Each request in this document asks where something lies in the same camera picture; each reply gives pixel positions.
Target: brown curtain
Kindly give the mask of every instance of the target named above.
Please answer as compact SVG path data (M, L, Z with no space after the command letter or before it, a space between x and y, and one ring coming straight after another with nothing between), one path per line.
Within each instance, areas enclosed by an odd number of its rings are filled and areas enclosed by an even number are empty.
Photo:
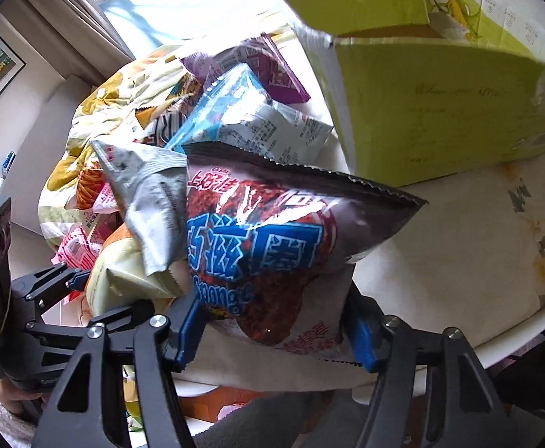
M5 0L0 12L65 78L98 86L133 60L94 0Z

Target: metal screw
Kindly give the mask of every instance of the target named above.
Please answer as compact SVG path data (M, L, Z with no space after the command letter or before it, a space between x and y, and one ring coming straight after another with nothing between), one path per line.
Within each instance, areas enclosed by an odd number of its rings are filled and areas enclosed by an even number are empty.
M447 335L449 339L458 340L463 336L463 332L459 330L457 327L449 327L447 328L444 333Z
M91 339L97 339L104 333L104 328L99 325L94 325L88 330L88 337Z
M399 326L401 320L394 315L385 315L382 317L382 324L389 329L395 329Z
M165 323L167 323L167 317L164 315L154 315L150 319L150 325L152 325L152 327L162 327Z

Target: open box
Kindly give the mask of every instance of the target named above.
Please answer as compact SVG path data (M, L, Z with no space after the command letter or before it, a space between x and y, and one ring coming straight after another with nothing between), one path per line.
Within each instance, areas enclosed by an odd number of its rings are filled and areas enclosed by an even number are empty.
M351 173L402 186L545 151L545 30L504 0L284 0Z

